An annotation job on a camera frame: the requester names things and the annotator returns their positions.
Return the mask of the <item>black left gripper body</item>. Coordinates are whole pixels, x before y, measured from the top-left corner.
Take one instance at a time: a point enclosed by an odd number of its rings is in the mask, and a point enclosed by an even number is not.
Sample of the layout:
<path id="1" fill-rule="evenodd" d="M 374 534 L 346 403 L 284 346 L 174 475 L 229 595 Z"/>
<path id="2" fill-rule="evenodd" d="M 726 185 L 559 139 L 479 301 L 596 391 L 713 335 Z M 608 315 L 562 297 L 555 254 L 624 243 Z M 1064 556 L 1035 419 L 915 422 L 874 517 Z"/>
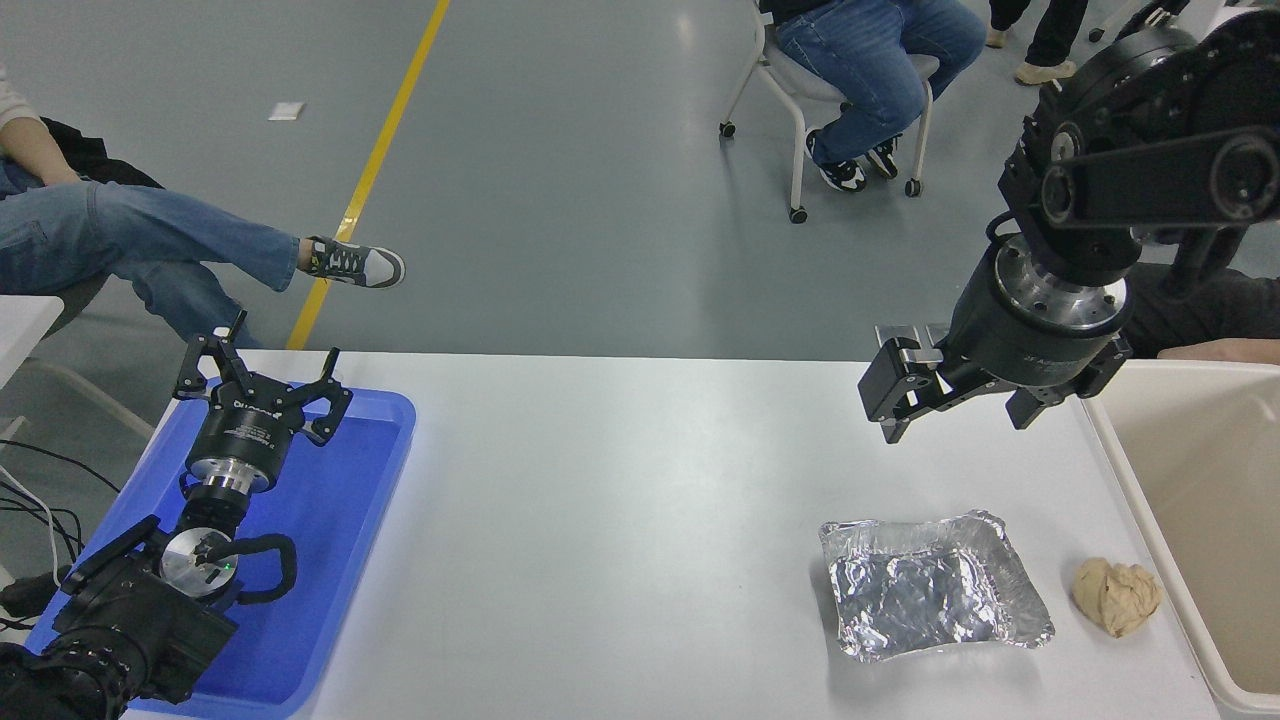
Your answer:
<path id="1" fill-rule="evenodd" d="M 237 460 L 260 473 L 279 473 L 305 415 L 297 406 L 264 407 L 246 400 L 238 389 L 218 389 L 209 400 L 209 413 L 189 451 L 189 470 L 202 462 Z"/>

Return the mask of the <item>person's hand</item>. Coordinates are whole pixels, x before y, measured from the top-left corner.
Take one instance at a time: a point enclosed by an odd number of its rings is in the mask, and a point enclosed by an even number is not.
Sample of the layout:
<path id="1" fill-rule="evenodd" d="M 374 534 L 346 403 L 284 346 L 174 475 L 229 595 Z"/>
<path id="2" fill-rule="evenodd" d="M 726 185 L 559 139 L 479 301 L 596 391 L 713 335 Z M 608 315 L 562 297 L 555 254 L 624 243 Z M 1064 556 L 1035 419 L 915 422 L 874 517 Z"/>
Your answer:
<path id="1" fill-rule="evenodd" d="M 1221 338 L 1165 348 L 1161 360 L 1256 363 L 1279 365 L 1279 340 Z"/>

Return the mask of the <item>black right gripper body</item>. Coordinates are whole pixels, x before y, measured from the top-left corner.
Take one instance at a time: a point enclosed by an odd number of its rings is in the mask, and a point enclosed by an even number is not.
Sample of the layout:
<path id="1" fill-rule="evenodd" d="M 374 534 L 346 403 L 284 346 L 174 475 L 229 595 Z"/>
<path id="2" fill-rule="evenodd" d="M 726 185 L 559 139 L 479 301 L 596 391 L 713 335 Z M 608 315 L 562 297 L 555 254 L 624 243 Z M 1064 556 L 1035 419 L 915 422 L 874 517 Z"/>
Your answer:
<path id="1" fill-rule="evenodd" d="M 979 373 L 1020 387 L 1060 386 L 1076 377 L 1125 323 L 1125 302 L 1101 309 L 1093 328 L 1032 316 L 1010 304 L 986 252 L 954 309 L 943 338 L 943 378 L 955 386 Z"/>

